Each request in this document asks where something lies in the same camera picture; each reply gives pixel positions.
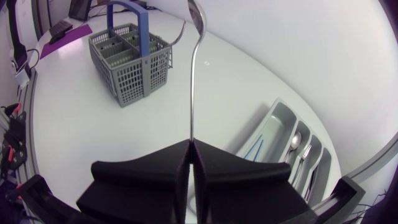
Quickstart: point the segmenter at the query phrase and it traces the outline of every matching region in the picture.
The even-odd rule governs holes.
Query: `black cable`
[[[128,11],[129,11],[128,9],[123,9],[122,11],[113,12],[113,14],[120,13],[120,12],[128,12]],[[94,18],[94,17],[98,17],[98,16],[105,16],[106,14],[107,14],[107,12],[103,12],[101,14],[95,14],[94,16],[91,16],[90,19]]]
[[[368,206],[368,207],[373,207],[373,205],[366,205],[366,204],[358,204],[358,206]]]
[[[34,67],[38,64],[38,62],[39,62],[39,60],[40,60],[40,53],[39,53],[38,50],[36,50],[36,49],[29,49],[29,50],[27,50],[26,52],[30,52],[30,51],[36,51],[36,53],[37,53],[37,61],[36,61],[36,63],[29,69],[29,73],[32,71],[32,68],[34,68]]]

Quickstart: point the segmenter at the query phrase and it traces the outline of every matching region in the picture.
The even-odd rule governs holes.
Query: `wire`
[[[98,16],[98,14],[99,14],[104,8],[106,8],[106,6],[102,7],[94,16],[89,16],[88,19],[91,19],[92,17]]]
[[[369,209],[373,208],[373,207],[375,206],[374,204],[376,203],[377,199],[378,199],[379,197],[381,197],[381,196],[384,196],[384,195],[387,195],[387,192],[386,192],[385,189],[384,189],[384,194],[379,194],[379,195],[376,196],[376,198],[374,199],[372,205],[358,204],[358,205],[360,205],[360,206],[368,206],[369,208],[367,208],[367,209],[365,209],[365,210],[362,210],[362,211],[359,211],[359,212],[353,212],[353,213],[351,213],[350,215],[355,215],[355,214],[356,214],[356,217],[353,218],[353,219],[351,219],[351,220],[345,221],[345,222],[343,222],[343,223],[353,223],[353,222],[355,222],[355,221],[357,221],[357,220],[359,220],[359,219],[361,219],[361,218],[364,218],[362,215],[365,214]]]
[[[36,63],[29,69],[29,73],[32,71],[32,68],[34,68],[34,67],[38,64],[38,62],[39,62],[39,60],[40,60],[40,53],[39,53],[38,50],[36,50],[36,49],[29,49],[29,50],[27,50],[26,52],[30,52],[30,51],[35,51],[35,52],[37,53],[37,61],[36,61]]]
[[[128,9],[123,9],[122,11],[113,12],[113,14],[120,13],[120,12],[127,12],[127,11],[129,11],[129,10]],[[94,17],[98,17],[98,16],[105,16],[106,14],[107,14],[107,12],[103,12],[101,14],[95,14],[94,16],[91,16],[90,19],[94,18]]]
[[[373,205],[366,205],[366,204],[358,204],[358,206],[368,206],[368,207],[373,207]]]
[[[36,218],[36,217],[31,217],[31,216],[23,216],[23,217],[21,217],[21,220],[33,220],[33,221],[35,221],[35,222],[43,223],[43,222],[40,221],[38,218]]]

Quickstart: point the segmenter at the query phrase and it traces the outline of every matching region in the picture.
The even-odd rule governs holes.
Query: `white table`
[[[79,26],[81,22],[70,20]],[[131,12],[114,15],[114,25],[137,24]],[[106,16],[92,18],[93,32],[106,28]],[[183,21],[149,11],[149,30],[167,42]],[[174,67],[167,84],[148,97],[120,108],[91,61],[88,36],[40,60],[34,95],[33,132],[40,175],[53,194],[77,208],[91,184],[95,161],[126,161],[189,138],[190,60],[198,34],[192,24],[173,47]],[[50,40],[46,33],[37,49]],[[195,137],[236,153],[269,107],[281,98],[311,127],[331,152],[328,196],[341,177],[330,137],[314,111],[267,68],[207,32],[198,50]]]

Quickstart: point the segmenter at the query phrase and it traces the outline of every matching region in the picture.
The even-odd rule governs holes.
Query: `basket compartment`
[[[134,24],[123,24],[120,26],[113,27],[113,31],[117,35],[127,34],[128,32],[136,30],[138,32],[138,26]]]
[[[133,60],[139,58],[138,51],[134,49],[128,49],[123,52],[117,53],[112,57],[106,59],[106,62],[110,65],[111,68],[117,67],[118,65],[132,62]]]

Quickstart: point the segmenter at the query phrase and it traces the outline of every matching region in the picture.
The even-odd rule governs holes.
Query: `metal frame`
[[[383,168],[398,153],[398,132],[392,139],[370,160],[347,174],[356,183],[362,183]]]
[[[28,179],[36,174],[39,174],[39,167],[36,163],[36,153],[34,148],[34,138],[33,138],[33,98],[37,79],[37,72],[33,68],[32,76],[30,82],[23,89],[18,89],[17,99],[21,103],[22,108],[19,111],[26,112],[26,149],[27,149],[27,160],[25,164],[21,165],[18,170],[16,170],[17,183],[23,184]],[[27,208],[24,203],[26,212],[28,216],[34,217],[35,215]]]

